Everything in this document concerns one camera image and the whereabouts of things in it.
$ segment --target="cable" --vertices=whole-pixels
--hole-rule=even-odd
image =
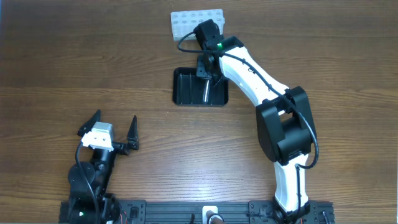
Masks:
[[[261,81],[264,82],[264,84],[266,85],[266,87],[268,87],[269,91],[274,92],[277,96],[279,96],[280,98],[282,98],[290,107],[291,109],[297,114],[297,116],[305,123],[306,127],[308,128],[308,131],[310,132],[311,135],[311,139],[313,141],[313,145],[315,148],[315,155],[313,158],[312,163],[309,166],[305,166],[305,165],[301,165],[301,164],[295,164],[295,168],[297,171],[297,197],[298,197],[298,209],[297,209],[297,220],[299,219],[299,213],[300,213],[300,209],[301,209],[301,193],[300,193],[300,168],[303,169],[311,169],[312,167],[315,166],[315,164],[317,164],[318,162],[318,158],[319,158],[319,145],[318,145],[318,140],[317,137],[315,136],[315,133],[313,132],[310,124],[308,123],[308,121],[304,118],[303,114],[301,112],[299,112],[296,108],[296,106],[288,99],[286,98],[283,94],[279,93],[278,91],[276,91],[271,84],[269,84],[267,82],[267,80],[249,63],[247,62],[244,58],[239,58],[235,55],[231,55],[231,54],[220,54],[220,52],[217,51],[213,51],[213,50],[188,50],[188,49],[183,49],[181,48],[181,43],[189,36],[194,34],[194,32],[190,32],[189,34],[183,36],[180,41],[178,42],[177,48],[179,50],[181,50],[182,52],[187,52],[187,53],[199,53],[199,54],[203,54],[203,53],[209,53],[209,54],[218,54],[220,55],[220,57],[222,56],[227,56],[230,58],[233,58],[235,60],[238,60],[240,62],[242,62],[243,64],[246,64],[252,71],[254,74],[256,74]]]
[[[98,224],[98,217],[100,216],[100,206],[98,205],[97,198],[95,197],[93,189],[91,188],[91,185],[88,182],[87,176],[84,173],[83,168],[81,166],[81,163],[79,161],[79,152],[80,152],[80,148],[81,148],[82,145],[83,145],[83,143],[80,141],[80,143],[79,143],[79,145],[77,146],[77,149],[76,149],[75,160],[76,160],[77,166],[79,167],[80,175],[84,179],[84,181],[86,182],[86,184],[88,186],[88,189],[90,190],[91,197],[93,198],[94,207],[95,207],[95,224]]]

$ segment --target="wooden table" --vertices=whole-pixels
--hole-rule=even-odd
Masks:
[[[222,108],[172,101],[173,70],[196,55],[177,50],[170,13],[218,8],[225,36],[309,95],[320,142],[310,199],[334,202],[338,223],[395,223],[398,2],[365,0],[3,1],[0,222],[58,221],[76,132],[97,109],[118,141],[138,117],[141,148],[118,158],[108,190],[118,198],[270,200],[274,166],[243,92],[231,83]]]

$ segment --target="tabletop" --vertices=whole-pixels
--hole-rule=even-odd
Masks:
[[[320,143],[305,176],[310,200],[333,202],[337,223],[395,223],[397,1],[5,0],[1,9],[0,222],[58,222],[76,132],[97,109],[119,141],[138,117],[140,149],[117,158],[109,185],[117,198],[271,200],[274,166],[244,93],[230,82],[224,107],[172,101],[174,69],[195,67],[196,55],[177,50],[170,13],[222,9],[224,35],[309,96]]]

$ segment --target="wood grain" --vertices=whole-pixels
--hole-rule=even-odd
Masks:
[[[222,108],[172,102],[173,70],[196,55],[177,50],[170,13],[217,8],[226,36],[310,97],[321,150],[310,199],[334,202],[338,223],[395,223],[398,2],[368,0],[3,1],[0,222],[57,222],[76,131],[97,109],[120,141],[138,117],[141,148],[118,158],[117,197],[269,200],[274,168],[241,90],[231,84]]]

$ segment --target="white object in tray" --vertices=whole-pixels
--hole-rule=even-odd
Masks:
[[[192,32],[199,23],[208,19],[212,19],[220,28],[220,34],[223,34],[225,19],[222,9],[172,12],[171,20],[173,40],[180,40],[183,36],[187,35],[189,32]],[[195,39],[195,34],[187,37],[187,40]]]

